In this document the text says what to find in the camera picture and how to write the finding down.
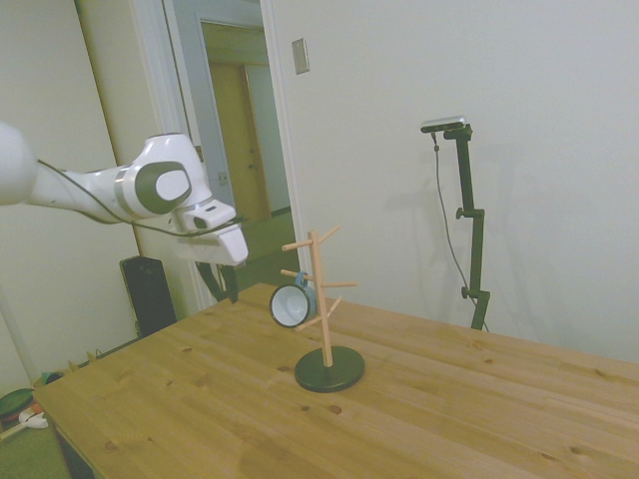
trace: blue mug handle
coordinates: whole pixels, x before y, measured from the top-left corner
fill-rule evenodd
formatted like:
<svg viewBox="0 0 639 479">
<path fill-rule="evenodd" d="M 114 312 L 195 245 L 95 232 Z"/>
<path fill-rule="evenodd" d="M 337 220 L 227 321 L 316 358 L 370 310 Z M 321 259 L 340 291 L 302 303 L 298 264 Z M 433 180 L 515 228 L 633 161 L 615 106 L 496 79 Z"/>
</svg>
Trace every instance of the blue mug handle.
<svg viewBox="0 0 639 479">
<path fill-rule="evenodd" d="M 307 287 L 309 282 L 304 279 L 304 275 L 307 274 L 305 271 L 300 271 L 296 276 L 296 284 L 298 286 Z"/>
</svg>

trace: black speaker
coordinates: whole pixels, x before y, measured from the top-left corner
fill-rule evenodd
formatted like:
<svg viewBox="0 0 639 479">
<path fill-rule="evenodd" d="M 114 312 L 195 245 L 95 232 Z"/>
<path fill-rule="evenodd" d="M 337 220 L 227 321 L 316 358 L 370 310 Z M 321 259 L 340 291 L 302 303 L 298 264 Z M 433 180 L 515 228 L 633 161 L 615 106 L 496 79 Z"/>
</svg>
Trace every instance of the black speaker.
<svg viewBox="0 0 639 479">
<path fill-rule="evenodd" d="M 138 335 L 147 337 L 177 321 L 160 260 L 129 257 L 120 261 L 120 269 L 138 318 Z"/>
</svg>

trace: black cable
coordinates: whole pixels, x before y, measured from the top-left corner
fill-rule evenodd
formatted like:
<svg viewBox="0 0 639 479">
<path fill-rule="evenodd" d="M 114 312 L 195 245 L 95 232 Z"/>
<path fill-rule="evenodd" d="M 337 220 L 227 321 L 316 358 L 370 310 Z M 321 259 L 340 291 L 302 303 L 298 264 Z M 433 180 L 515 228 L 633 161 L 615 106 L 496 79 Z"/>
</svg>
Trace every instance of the black cable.
<svg viewBox="0 0 639 479">
<path fill-rule="evenodd" d="M 450 249 L 450 254 L 452 254 L 452 259 L 455 261 L 455 265 L 457 266 L 457 270 L 459 271 L 459 274 L 461 275 L 461 279 L 463 280 L 463 285 L 466 287 L 466 290 L 469 290 L 470 288 L 468 287 L 468 281 L 466 281 L 466 276 L 463 273 L 463 270 L 461 269 L 461 266 L 459 265 L 459 261 L 457 260 L 457 255 L 455 254 L 455 250 L 452 247 L 452 241 L 450 240 L 450 230 L 448 229 L 448 218 L 446 217 L 446 208 L 443 204 L 443 197 L 441 195 L 441 184 L 439 182 L 439 145 L 437 144 L 437 136 L 435 135 L 435 133 L 431 133 L 430 134 L 432 136 L 432 140 L 435 143 L 435 177 L 437 179 L 437 194 L 439 195 L 439 204 L 441 205 L 441 214 L 443 216 L 443 225 L 446 229 L 446 240 L 448 241 L 448 248 Z M 472 303 L 474 304 L 475 307 L 477 307 L 477 301 L 475 301 L 474 297 L 468 297 Z M 483 325 L 486 327 L 486 331 L 490 332 L 490 330 L 488 329 L 488 325 L 486 324 L 486 321 L 483 322 Z"/>
<path fill-rule="evenodd" d="M 224 228 L 227 228 L 227 227 L 232 226 L 232 225 L 236 225 L 236 224 L 238 224 L 238 223 L 240 223 L 242 221 L 242 219 L 240 217 L 235 217 L 234 219 L 230 220 L 229 222 L 226 222 L 223 225 L 220 225 L 218 227 L 211 228 L 210 230 L 202 230 L 200 232 L 194 232 L 194 233 L 176 233 L 176 232 L 171 232 L 169 230 L 163 230 L 161 228 L 150 227 L 148 225 L 142 225 L 140 223 L 131 222 L 131 221 L 126 220 L 124 218 L 121 218 L 118 215 L 116 215 L 115 213 L 113 213 L 113 211 L 111 211 L 109 209 L 109 207 L 107 207 L 98 197 L 96 197 L 93 193 L 91 193 L 89 190 L 84 188 L 82 185 L 80 185 L 74 179 L 72 179 L 71 177 L 67 176 L 63 171 L 58 170 L 56 167 L 54 167 L 52 165 L 49 165 L 48 163 L 46 163 L 46 162 L 44 162 L 42 160 L 38 160 L 38 163 L 43 165 L 43 166 L 45 166 L 45 167 L 47 167 L 48 169 L 52 170 L 53 172 L 57 173 L 62 178 L 64 178 L 66 181 L 70 182 L 72 185 L 74 185 L 79 190 L 84 192 L 86 195 L 91 197 L 98 205 L 100 205 L 105 210 L 105 212 L 107 212 L 109 215 L 111 215 L 115 220 L 117 220 L 120 223 L 125 223 L 127 225 L 131 225 L 132 227 L 138 227 L 138 228 L 143 228 L 145 230 L 151 230 L 153 232 L 164 233 L 165 235 L 169 235 L 171 237 L 196 238 L 196 237 L 201 237 L 203 235 L 207 235 L 207 234 L 212 233 L 212 232 L 217 232 L 219 230 L 223 230 Z"/>
</svg>

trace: mug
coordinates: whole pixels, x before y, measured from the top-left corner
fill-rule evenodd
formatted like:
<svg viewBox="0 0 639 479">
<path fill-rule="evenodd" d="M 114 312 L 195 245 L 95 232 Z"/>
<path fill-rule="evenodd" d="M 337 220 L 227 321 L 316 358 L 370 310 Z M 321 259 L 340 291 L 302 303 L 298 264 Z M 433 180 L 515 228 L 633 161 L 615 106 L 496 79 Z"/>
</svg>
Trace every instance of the mug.
<svg viewBox="0 0 639 479">
<path fill-rule="evenodd" d="M 278 287 L 271 296 L 271 316 L 283 327 L 296 327 L 318 314 L 316 292 L 304 279 L 304 271 L 296 276 L 295 284 Z"/>
</svg>

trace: wooden table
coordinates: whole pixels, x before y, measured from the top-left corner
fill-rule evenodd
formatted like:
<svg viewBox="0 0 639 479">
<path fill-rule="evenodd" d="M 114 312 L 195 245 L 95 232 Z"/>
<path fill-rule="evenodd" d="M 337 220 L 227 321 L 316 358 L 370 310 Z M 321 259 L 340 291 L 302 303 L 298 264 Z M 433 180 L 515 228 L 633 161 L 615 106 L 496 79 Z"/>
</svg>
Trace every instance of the wooden table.
<svg viewBox="0 0 639 479">
<path fill-rule="evenodd" d="M 36 391 L 110 478 L 639 478 L 639 365 L 343 303 L 362 380 L 300 388 L 320 328 L 258 285 Z"/>
</svg>

